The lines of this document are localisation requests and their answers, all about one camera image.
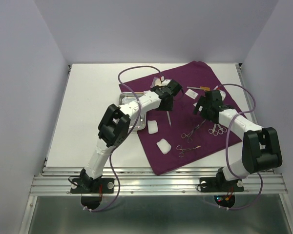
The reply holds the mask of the stainless steel tray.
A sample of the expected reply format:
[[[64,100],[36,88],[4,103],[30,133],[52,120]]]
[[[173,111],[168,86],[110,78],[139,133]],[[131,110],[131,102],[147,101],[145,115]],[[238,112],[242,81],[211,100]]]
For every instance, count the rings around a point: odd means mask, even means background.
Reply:
[[[137,119],[138,113],[138,105],[135,104],[137,101],[135,95],[131,92],[122,92],[119,95],[119,105],[125,106],[125,111],[129,114],[130,117],[130,125],[129,129],[131,130],[134,126],[134,122]],[[147,114],[142,112],[140,113],[140,117],[137,120],[136,125],[134,126],[134,131],[143,130],[147,125]]]

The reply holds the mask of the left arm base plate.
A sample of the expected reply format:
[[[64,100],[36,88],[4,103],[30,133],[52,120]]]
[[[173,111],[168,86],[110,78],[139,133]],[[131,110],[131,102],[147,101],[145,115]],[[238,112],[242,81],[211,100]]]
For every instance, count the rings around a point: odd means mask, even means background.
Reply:
[[[89,185],[85,185],[79,177],[69,177],[72,194],[112,194],[114,193],[113,178],[98,178]]]

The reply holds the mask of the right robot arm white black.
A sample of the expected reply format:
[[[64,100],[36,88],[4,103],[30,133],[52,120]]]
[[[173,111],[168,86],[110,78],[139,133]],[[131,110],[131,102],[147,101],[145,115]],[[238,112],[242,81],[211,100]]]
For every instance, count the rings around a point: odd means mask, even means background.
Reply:
[[[283,159],[277,131],[273,127],[264,128],[238,113],[222,100],[220,90],[206,91],[200,97],[193,112],[227,128],[242,142],[242,154],[234,163],[227,163],[214,177],[201,177],[197,190],[203,193],[244,190],[242,180],[251,174],[278,168]]]

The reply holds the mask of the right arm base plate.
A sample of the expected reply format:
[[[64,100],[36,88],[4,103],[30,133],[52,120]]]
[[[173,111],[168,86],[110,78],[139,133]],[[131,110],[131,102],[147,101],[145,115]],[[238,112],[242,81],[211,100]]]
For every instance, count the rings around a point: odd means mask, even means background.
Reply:
[[[199,178],[199,184],[196,186],[196,190],[203,193],[226,193],[231,192],[243,192],[244,186],[242,180],[219,180],[216,177],[202,177]]]

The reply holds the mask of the steel scalpel handle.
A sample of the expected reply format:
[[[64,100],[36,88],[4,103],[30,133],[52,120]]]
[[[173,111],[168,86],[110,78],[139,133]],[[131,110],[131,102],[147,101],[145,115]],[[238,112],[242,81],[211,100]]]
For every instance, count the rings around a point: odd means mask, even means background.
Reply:
[[[170,127],[172,127],[169,111],[167,111],[167,118],[168,118],[168,123],[169,123]]]

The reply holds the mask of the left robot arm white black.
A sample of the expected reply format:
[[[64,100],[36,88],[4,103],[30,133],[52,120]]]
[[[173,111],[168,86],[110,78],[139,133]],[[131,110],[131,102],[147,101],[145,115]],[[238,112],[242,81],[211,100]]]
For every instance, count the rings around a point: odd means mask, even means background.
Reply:
[[[141,113],[151,110],[171,111],[174,97],[182,91],[182,86],[178,82],[170,80],[167,85],[154,86],[127,104],[109,105],[98,126],[94,154],[81,170],[75,185],[86,193],[98,193],[99,188],[103,186],[102,174],[105,163],[113,151],[126,140],[130,125],[137,123]]]

